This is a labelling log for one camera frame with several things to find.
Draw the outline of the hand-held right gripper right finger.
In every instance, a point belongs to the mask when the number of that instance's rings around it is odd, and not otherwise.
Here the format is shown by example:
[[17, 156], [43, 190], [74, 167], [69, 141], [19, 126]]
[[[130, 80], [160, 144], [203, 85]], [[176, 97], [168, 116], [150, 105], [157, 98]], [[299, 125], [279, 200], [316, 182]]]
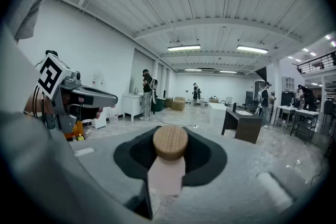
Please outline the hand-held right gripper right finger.
[[256, 144], [218, 130], [187, 129], [181, 223], [278, 223], [309, 200], [324, 152], [280, 129]]

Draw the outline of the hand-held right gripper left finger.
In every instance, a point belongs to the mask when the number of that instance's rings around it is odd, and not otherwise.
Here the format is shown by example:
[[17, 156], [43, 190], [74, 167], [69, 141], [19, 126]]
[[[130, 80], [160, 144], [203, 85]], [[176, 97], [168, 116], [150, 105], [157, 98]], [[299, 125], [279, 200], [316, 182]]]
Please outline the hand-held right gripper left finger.
[[153, 218], [148, 171], [156, 159], [156, 127], [121, 135], [72, 142], [70, 145], [93, 179], [131, 211]]

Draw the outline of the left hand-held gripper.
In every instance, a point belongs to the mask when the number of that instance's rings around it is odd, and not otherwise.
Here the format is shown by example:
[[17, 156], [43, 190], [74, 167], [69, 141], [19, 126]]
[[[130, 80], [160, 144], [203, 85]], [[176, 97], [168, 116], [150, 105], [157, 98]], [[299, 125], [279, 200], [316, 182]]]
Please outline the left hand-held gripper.
[[71, 133], [77, 118], [66, 109], [62, 92], [70, 93], [75, 89], [75, 94], [82, 97], [82, 105], [86, 108], [104, 108], [115, 106], [118, 97], [105, 91], [82, 86], [80, 72], [74, 71], [65, 64], [58, 56], [49, 52], [39, 68], [40, 77], [37, 85], [43, 94], [50, 100], [52, 110], [57, 121], [57, 126], [63, 133]]

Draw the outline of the person's left hand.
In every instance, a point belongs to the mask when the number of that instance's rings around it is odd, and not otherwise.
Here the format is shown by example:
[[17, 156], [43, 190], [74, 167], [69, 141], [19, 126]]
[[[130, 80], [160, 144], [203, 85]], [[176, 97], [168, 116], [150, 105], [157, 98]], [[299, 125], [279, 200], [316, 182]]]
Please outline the person's left hand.
[[73, 114], [77, 117], [78, 121], [98, 119], [103, 108], [85, 108], [77, 106], [74, 108]]

